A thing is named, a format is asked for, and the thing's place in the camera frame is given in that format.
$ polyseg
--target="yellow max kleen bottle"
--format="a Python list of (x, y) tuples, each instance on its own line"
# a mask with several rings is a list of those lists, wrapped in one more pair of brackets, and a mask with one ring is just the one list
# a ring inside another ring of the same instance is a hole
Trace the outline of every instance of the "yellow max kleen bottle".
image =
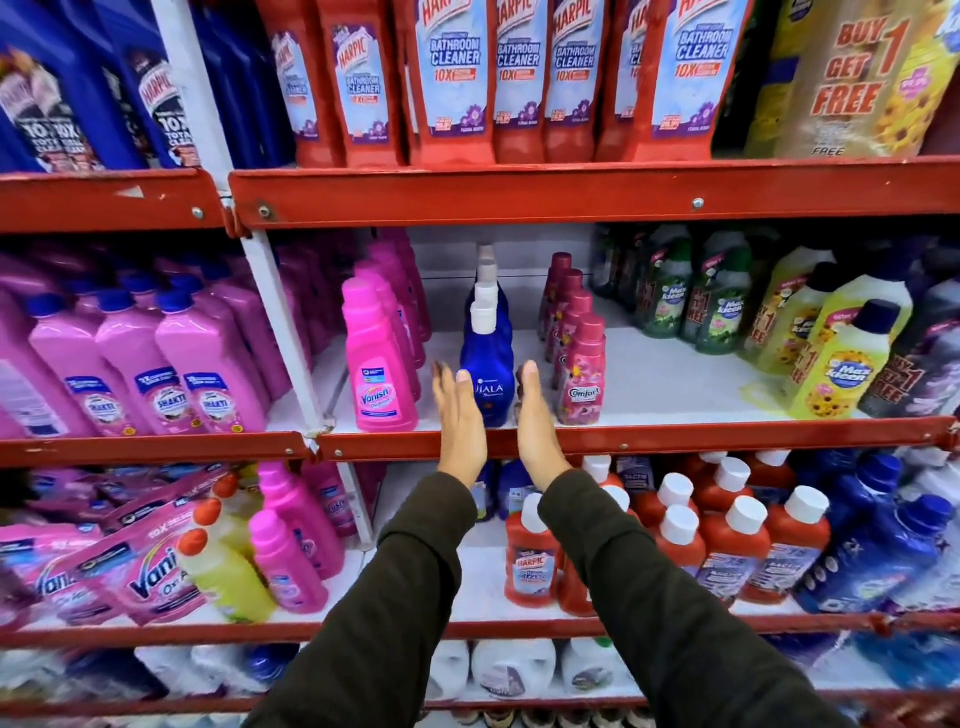
[(785, 382), (787, 414), (797, 420), (849, 418), (890, 358), (890, 329), (899, 314), (895, 303), (871, 299), (821, 349), (807, 349)]

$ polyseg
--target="blue jiala bottle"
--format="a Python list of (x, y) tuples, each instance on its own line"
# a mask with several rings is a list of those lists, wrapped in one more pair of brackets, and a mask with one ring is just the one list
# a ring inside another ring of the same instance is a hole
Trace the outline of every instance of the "blue jiala bottle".
[(496, 309), (474, 303), (471, 331), (460, 354), (460, 368), (473, 378), (473, 395), (484, 427), (502, 427), (514, 404), (514, 352), (496, 333)]

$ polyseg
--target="plastic bottle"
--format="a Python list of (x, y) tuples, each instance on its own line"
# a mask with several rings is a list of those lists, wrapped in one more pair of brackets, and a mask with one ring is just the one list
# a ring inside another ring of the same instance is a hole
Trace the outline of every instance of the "plastic bottle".
[(321, 579), (340, 573), (344, 567), (344, 547), (323, 507), (310, 495), (303, 481), (278, 460), (262, 461), (259, 471), (264, 507), (276, 511), (294, 532)]
[(177, 564), (230, 621), (267, 621), (276, 610), (276, 603), (247, 560), (209, 539), (202, 528), (180, 536)]
[(251, 518), (250, 540), (253, 559), (280, 607), (310, 615), (326, 606), (329, 592), (276, 511), (268, 508)]
[(756, 604), (784, 602), (830, 543), (830, 526), (824, 516), (829, 506), (824, 494), (805, 485), (784, 505), (770, 506), (765, 527), (773, 547), (741, 599)]
[(703, 517), (700, 533), (707, 560), (697, 581), (726, 606), (732, 606), (773, 545), (763, 527), (767, 509), (755, 498), (741, 496), (726, 514)]
[(610, 1), (563, 0), (553, 11), (550, 80), (546, 91), (546, 160), (593, 161), (593, 124), (610, 26)]
[(256, 6), (274, 49), (280, 90), (297, 139), (297, 164), (344, 166), (344, 142), (326, 71), (329, 47), (316, 6), (308, 0), (258, 0)]

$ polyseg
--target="cleaning product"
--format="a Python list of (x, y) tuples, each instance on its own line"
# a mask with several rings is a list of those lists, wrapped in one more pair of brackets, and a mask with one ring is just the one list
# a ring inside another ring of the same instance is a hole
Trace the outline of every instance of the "cleaning product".
[(250, 519), (250, 541), (253, 560), (280, 607), (297, 615), (323, 609), (330, 594), (276, 511), (267, 508)]
[(801, 485), (784, 505), (769, 507), (765, 527), (773, 546), (740, 598), (757, 604), (780, 604), (830, 543), (824, 514), (828, 498)]

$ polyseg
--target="red bottle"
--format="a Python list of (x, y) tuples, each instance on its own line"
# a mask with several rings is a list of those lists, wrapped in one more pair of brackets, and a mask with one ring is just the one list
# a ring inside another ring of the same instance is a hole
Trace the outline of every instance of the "red bottle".
[(700, 535), (707, 544), (707, 560), (697, 582), (728, 607), (770, 553), (770, 534), (763, 527), (767, 509), (756, 498), (741, 496), (726, 514), (701, 520)]
[(824, 514), (830, 501), (823, 493), (798, 486), (786, 505), (770, 506), (766, 529), (773, 547), (743, 590), (741, 598), (757, 604), (780, 604), (830, 543)]

